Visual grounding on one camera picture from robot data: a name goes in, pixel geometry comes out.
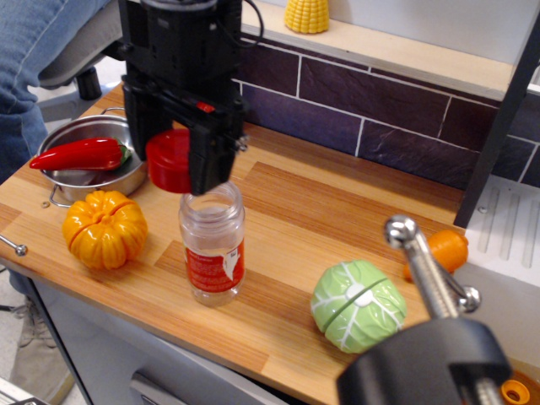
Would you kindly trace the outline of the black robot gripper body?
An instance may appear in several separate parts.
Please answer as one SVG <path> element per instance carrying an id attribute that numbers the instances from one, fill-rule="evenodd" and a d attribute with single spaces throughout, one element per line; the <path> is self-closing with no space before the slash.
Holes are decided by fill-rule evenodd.
<path id="1" fill-rule="evenodd" d="M 160 93 L 167 116 L 214 127 L 235 141 L 246 105 L 232 76 L 240 65 L 240 1 L 122 1 L 124 84 Z"/>

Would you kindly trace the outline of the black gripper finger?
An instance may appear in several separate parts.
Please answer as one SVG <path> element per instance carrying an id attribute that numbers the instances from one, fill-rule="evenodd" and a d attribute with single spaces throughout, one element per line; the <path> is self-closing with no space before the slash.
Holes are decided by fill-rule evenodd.
<path id="1" fill-rule="evenodd" d="M 214 127 L 190 128 L 188 166 L 191 194 L 203 195 L 227 182 L 235 161 L 235 141 Z"/>
<path id="2" fill-rule="evenodd" d="M 132 84 L 123 84 L 124 108 L 130 130 L 132 145 L 141 161 L 147 159 L 147 142 L 172 128 L 159 98 L 160 93 Z"/>

